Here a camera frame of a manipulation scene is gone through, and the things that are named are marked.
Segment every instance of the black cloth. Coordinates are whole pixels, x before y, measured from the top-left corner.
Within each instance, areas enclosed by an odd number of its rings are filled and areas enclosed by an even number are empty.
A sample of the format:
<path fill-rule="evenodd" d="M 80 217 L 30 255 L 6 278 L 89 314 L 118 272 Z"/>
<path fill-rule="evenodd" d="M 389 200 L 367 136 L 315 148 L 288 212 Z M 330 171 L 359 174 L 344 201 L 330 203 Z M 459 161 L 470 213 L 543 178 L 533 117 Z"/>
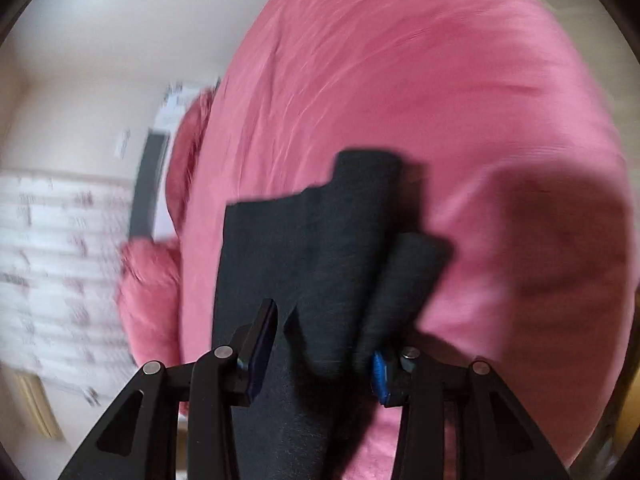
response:
<path fill-rule="evenodd" d="M 226 208 L 212 346 L 251 323 L 262 298 L 278 306 L 262 392 L 233 411 L 242 480 L 326 476 L 373 351 L 433 290 L 447 251 L 396 232 L 401 170 L 390 153 L 341 152 L 325 186 Z"/>

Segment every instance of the patterned curtain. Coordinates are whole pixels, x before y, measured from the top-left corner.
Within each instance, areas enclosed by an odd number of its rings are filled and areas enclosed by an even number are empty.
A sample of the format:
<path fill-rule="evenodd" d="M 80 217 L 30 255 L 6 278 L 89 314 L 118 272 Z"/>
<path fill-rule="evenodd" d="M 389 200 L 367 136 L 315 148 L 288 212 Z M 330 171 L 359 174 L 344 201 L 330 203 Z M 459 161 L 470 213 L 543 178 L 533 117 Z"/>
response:
<path fill-rule="evenodd" d="M 135 365 L 115 303 L 132 185 L 0 173 L 0 361 L 113 397 Z"/>

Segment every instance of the black garment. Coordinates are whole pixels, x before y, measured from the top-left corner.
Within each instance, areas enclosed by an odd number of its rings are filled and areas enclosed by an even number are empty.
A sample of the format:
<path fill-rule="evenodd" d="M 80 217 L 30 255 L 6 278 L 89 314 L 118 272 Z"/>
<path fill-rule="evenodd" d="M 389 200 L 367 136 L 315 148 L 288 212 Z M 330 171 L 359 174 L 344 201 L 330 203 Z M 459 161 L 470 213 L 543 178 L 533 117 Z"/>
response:
<path fill-rule="evenodd" d="M 233 412 L 242 480 L 317 479 L 340 409 L 370 357 L 420 311 L 447 253 L 394 232 L 395 155 L 342 152 L 322 187 L 225 213 L 213 347 L 250 323 L 262 298 L 278 334 L 261 394 Z"/>

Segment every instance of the wooden floor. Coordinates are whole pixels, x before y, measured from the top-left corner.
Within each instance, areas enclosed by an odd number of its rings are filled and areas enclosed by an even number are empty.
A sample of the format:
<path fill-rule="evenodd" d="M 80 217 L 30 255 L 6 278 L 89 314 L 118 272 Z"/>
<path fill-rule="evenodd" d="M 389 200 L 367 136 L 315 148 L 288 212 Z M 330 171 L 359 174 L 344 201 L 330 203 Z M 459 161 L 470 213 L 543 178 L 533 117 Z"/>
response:
<path fill-rule="evenodd" d="M 640 198 L 640 64 L 599 0 L 543 0 L 600 83 Z M 640 214 L 636 211 L 636 230 Z"/>

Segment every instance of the pink blanket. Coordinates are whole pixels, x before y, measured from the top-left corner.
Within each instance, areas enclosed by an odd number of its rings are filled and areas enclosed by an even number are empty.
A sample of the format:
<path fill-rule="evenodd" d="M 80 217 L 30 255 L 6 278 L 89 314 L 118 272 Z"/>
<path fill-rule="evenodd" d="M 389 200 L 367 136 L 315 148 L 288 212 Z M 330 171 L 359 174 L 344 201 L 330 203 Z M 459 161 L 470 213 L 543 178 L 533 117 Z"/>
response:
<path fill-rule="evenodd" d="M 537 0 L 269 1 L 190 188 L 182 360 L 210 346 L 225 205 L 321 184 L 350 147 L 401 154 L 423 228 L 455 247 L 417 323 L 424 349 L 489 359 L 571 462 L 628 341 L 631 198 L 602 96 Z M 389 478 L 398 423 L 380 409 L 345 478 Z"/>

